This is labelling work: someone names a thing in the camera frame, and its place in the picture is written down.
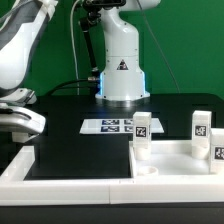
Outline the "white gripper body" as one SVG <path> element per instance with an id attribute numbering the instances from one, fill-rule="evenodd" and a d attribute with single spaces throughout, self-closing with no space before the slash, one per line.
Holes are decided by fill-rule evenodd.
<path id="1" fill-rule="evenodd" d="M 46 119 L 44 116 L 19 106 L 0 103 L 0 131 L 41 134 Z"/>

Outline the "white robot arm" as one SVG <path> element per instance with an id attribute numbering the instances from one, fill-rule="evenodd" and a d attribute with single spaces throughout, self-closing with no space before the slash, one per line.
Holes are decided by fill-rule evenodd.
<path id="1" fill-rule="evenodd" d="M 137 59 L 138 37 L 124 24 L 119 10 L 135 10 L 133 0 L 78 0 L 88 12 L 89 25 L 101 20 L 104 26 L 109 76 L 103 93 L 109 101 L 136 101 L 145 95 Z M 57 0 L 16 0 L 1 20 L 0 28 L 0 131 L 40 134 L 46 119 L 22 107 L 16 99 L 26 77 L 32 52 L 44 27 L 51 20 Z"/>

